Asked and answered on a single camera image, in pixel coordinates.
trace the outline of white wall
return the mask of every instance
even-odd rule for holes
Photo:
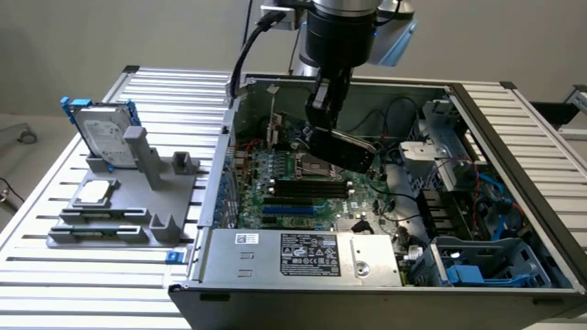
[[[254,1],[257,17],[260,0]],[[396,69],[356,74],[512,80],[557,100],[587,83],[584,0],[415,0],[419,28]],[[0,0],[0,112],[58,115],[98,99],[126,64],[229,70],[245,0]],[[269,32],[245,69],[284,72],[293,33]]]

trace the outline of motherboard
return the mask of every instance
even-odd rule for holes
[[[389,197],[385,175],[342,170],[304,152],[262,147],[236,152],[238,228],[354,231],[392,230],[381,221]]]

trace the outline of blue pcie slot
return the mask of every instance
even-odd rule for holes
[[[313,208],[288,208],[278,206],[264,206],[264,215],[313,215],[316,213]]]

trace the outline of power supply label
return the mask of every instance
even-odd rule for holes
[[[340,276],[336,235],[281,234],[280,272],[285,276]]]

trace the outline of floor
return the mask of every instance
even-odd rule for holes
[[[61,150],[73,138],[74,128],[65,116],[32,116],[0,114],[0,129],[26,122],[37,136],[34,144],[0,143],[0,177],[10,183],[16,192],[26,198],[37,186]],[[0,209],[0,230],[12,215]]]

